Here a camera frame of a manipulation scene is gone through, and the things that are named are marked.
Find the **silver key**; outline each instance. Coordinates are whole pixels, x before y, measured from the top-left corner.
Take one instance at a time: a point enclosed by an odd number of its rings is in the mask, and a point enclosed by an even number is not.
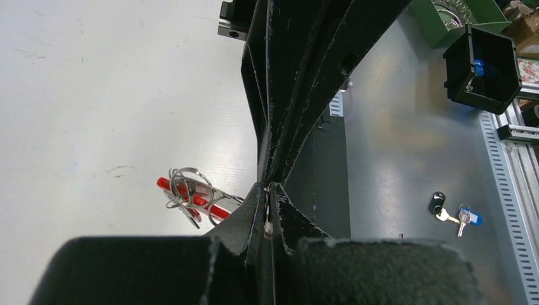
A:
[[[470,213],[466,210],[460,210],[458,214],[458,218],[460,219],[460,226],[458,227],[458,237],[462,236],[462,231],[464,230],[464,227],[470,223],[471,217]]]
[[[460,224],[460,220],[449,216],[449,214],[448,214],[448,212],[446,211],[445,208],[442,208],[442,211],[440,213],[436,214],[436,218],[438,218],[438,220],[441,220],[441,221],[449,220],[451,222],[454,222],[455,224]]]

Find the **blue object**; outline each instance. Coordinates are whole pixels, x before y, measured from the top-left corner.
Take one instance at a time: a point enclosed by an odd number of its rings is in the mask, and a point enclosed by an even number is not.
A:
[[[481,59],[474,60],[474,71],[477,76],[485,75],[485,62]]]
[[[474,226],[480,226],[483,224],[483,217],[477,212],[470,210],[468,207],[462,207],[460,210],[468,211],[470,213],[470,223]]]

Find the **black key fob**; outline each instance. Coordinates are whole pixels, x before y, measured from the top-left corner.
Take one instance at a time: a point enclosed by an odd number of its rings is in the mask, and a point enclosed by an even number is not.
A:
[[[446,202],[446,195],[442,192],[436,192],[432,195],[432,199],[428,205],[428,210],[432,215],[440,214],[442,207],[444,206],[444,202]]]

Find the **green container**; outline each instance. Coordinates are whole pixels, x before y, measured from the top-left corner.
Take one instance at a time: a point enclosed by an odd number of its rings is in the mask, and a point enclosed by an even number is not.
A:
[[[511,24],[505,19],[493,0],[462,1],[470,8],[471,21],[475,27],[499,33]],[[447,48],[465,32],[464,27],[447,29],[431,0],[414,0],[410,4],[410,9],[420,23],[428,43],[433,48]]]

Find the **black plastic box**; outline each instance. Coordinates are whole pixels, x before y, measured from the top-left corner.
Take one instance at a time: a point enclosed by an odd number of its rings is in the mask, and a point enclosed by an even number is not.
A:
[[[522,88],[513,40],[466,25],[444,53],[447,97],[453,102],[502,114]],[[483,75],[476,74],[480,60]]]

